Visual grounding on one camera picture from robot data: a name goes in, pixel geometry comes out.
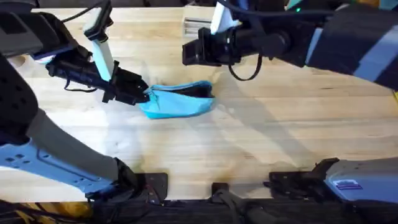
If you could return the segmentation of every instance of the wooden tabletop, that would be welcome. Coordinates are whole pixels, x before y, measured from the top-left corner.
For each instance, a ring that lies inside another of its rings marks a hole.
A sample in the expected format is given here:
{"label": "wooden tabletop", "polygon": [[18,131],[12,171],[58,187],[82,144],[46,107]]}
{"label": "wooden tabletop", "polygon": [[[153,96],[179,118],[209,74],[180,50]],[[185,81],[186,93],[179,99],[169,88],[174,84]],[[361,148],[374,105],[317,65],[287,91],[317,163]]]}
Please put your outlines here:
{"label": "wooden tabletop", "polygon": [[[63,19],[81,9],[47,9]],[[64,130],[134,172],[169,174],[168,199],[207,198],[212,182],[229,182],[242,197],[269,197],[261,182],[270,171],[309,170],[324,158],[365,160],[398,156],[398,105],[392,92],[364,80],[264,60],[250,82],[225,67],[182,65],[182,20],[189,11],[211,17],[212,8],[113,9],[109,45],[122,68],[147,83],[174,85],[197,80],[214,84],[214,109],[194,118],[149,120],[138,107],[101,102],[102,92],[63,90],[28,60],[19,70],[39,105]],[[81,28],[86,16],[67,24],[91,49]],[[254,71],[255,57],[235,66]],[[13,202],[79,201],[77,189],[0,168],[0,198]]]}

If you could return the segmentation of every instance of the black wire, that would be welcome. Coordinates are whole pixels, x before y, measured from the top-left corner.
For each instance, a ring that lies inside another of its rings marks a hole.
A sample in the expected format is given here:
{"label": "black wire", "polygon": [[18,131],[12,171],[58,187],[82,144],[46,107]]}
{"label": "black wire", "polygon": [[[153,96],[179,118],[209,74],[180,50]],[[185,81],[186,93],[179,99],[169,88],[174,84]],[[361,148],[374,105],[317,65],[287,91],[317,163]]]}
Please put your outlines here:
{"label": "black wire", "polygon": [[218,3],[227,7],[228,9],[239,12],[242,14],[250,15],[250,16],[258,16],[263,18],[276,18],[276,17],[315,17],[315,16],[332,16],[334,11],[328,10],[306,10],[300,12],[292,12],[292,11],[284,11],[284,12],[259,12],[259,11],[250,11],[243,9],[241,7],[235,6],[231,4],[227,0],[217,0]]}
{"label": "black wire", "polygon": [[260,70],[261,70],[261,65],[262,65],[262,55],[259,54],[259,56],[258,56],[258,58],[257,58],[256,71],[254,71],[253,75],[250,76],[250,77],[247,78],[247,79],[243,79],[243,78],[239,77],[239,76],[234,72],[234,70],[233,70],[231,64],[228,65],[228,69],[229,69],[229,72],[231,72],[231,74],[232,74],[232,76],[233,76],[234,78],[236,78],[237,80],[243,82],[243,81],[249,81],[249,80],[252,80],[253,78],[255,78],[255,77],[259,74],[259,72],[260,72]]}
{"label": "black wire", "polygon": [[79,12],[78,14],[76,14],[76,15],[74,15],[74,16],[71,16],[71,17],[68,17],[68,18],[66,18],[66,19],[61,20],[61,22],[69,22],[69,21],[71,21],[71,20],[73,20],[73,19],[76,19],[77,17],[80,17],[80,16],[86,14],[88,11],[90,11],[90,10],[94,9],[95,7],[99,6],[99,5],[100,5],[101,3],[103,3],[103,2],[104,2],[104,1],[99,1],[99,2],[97,2],[97,3],[95,3],[95,4],[93,4],[92,6],[88,7],[87,9],[85,9],[85,10]]}

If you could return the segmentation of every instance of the blue bag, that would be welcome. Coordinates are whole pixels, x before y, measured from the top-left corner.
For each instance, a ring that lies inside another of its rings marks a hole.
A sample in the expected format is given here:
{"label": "blue bag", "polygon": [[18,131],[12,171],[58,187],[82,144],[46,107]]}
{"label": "blue bag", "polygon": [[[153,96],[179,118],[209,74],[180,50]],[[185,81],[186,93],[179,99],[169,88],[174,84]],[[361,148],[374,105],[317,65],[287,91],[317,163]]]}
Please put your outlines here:
{"label": "blue bag", "polygon": [[150,119],[202,114],[209,111],[214,102],[209,81],[175,86],[153,85],[145,93],[150,101],[140,103],[139,107]]}

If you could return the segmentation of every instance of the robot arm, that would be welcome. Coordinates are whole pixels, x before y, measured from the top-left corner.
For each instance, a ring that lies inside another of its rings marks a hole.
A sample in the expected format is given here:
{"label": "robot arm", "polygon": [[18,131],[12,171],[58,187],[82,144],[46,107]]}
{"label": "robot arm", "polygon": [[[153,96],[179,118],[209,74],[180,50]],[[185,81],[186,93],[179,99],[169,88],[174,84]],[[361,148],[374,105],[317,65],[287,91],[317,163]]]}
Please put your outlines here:
{"label": "robot arm", "polygon": [[[213,30],[200,29],[198,39],[183,46],[184,65],[228,65],[233,72],[231,66],[242,57],[259,54],[398,89],[396,12],[362,4],[331,4],[336,1],[302,1],[285,12],[278,2],[268,9],[276,16],[231,10],[232,18],[239,19],[240,25],[214,34]],[[333,14],[310,14],[314,9]]]}
{"label": "robot arm", "polygon": [[105,1],[85,29],[93,41],[95,63],[54,15],[0,13],[0,166],[72,185],[90,200],[120,202],[141,196],[160,203],[167,195],[167,174],[135,174],[118,158],[67,134],[38,107],[30,86],[6,59],[20,54],[46,58],[51,76],[103,90],[103,102],[145,102],[148,86],[141,76],[119,68],[110,55],[104,33],[112,21],[110,11]]}

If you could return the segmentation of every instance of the blue fabric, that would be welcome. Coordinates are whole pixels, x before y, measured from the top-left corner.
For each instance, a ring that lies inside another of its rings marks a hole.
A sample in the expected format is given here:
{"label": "blue fabric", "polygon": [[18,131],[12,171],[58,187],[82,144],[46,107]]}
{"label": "blue fabric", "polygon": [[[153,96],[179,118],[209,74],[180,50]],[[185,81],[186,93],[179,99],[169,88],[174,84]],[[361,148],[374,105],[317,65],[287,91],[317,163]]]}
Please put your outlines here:
{"label": "blue fabric", "polygon": [[211,83],[199,81],[175,86],[153,85],[146,93],[150,101],[140,103],[139,107],[150,119],[177,118],[205,113],[211,109],[214,98],[200,98],[173,93],[173,90],[183,90],[194,86],[202,86],[211,91]]}

